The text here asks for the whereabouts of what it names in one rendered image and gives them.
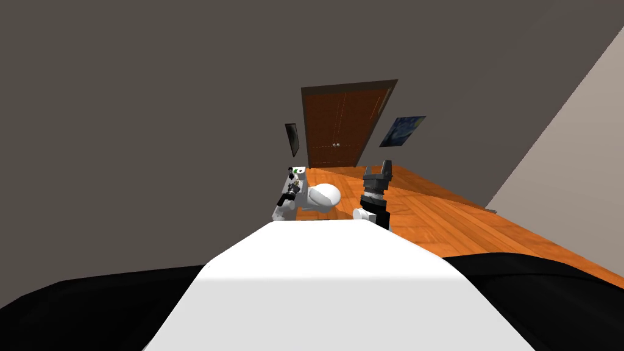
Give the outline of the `dark framed picture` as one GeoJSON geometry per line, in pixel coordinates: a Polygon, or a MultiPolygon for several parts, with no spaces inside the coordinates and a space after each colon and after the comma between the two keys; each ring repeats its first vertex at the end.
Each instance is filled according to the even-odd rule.
{"type": "Polygon", "coordinates": [[[296,123],[286,123],[285,129],[289,141],[291,154],[293,157],[295,157],[298,150],[300,149],[299,134],[297,131],[296,123]]]}

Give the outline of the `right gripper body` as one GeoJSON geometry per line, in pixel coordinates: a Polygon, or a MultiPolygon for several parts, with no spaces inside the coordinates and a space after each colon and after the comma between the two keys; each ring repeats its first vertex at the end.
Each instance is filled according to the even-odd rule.
{"type": "Polygon", "coordinates": [[[383,194],[389,188],[392,174],[365,174],[363,186],[365,193],[383,194]]]}

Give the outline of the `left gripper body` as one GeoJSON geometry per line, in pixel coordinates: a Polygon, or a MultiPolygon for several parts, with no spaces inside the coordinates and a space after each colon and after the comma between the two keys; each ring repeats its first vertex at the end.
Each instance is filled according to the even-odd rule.
{"type": "Polygon", "coordinates": [[[299,186],[300,180],[295,180],[288,184],[286,191],[281,195],[280,199],[277,202],[277,206],[281,207],[284,203],[288,201],[294,201],[296,195],[300,192],[299,186]]]}

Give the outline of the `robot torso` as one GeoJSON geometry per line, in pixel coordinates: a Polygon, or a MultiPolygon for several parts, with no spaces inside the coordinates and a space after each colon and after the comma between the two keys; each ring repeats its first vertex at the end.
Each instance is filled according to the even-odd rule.
{"type": "Polygon", "coordinates": [[[534,351],[441,257],[365,220],[276,221],[210,260],[144,351],[534,351]]]}

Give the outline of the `brown double door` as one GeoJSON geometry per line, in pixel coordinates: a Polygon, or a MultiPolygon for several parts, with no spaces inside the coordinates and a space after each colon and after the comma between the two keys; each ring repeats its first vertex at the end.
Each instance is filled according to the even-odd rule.
{"type": "Polygon", "coordinates": [[[309,167],[356,167],[391,91],[383,88],[304,96],[309,167]]]}

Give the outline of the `blue painting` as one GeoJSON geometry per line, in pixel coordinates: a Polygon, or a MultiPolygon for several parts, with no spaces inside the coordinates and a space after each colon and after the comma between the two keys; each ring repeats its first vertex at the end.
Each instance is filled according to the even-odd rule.
{"type": "Polygon", "coordinates": [[[397,118],[381,142],[380,147],[398,147],[404,145],[425,118],[425,116],[397,118]]]}

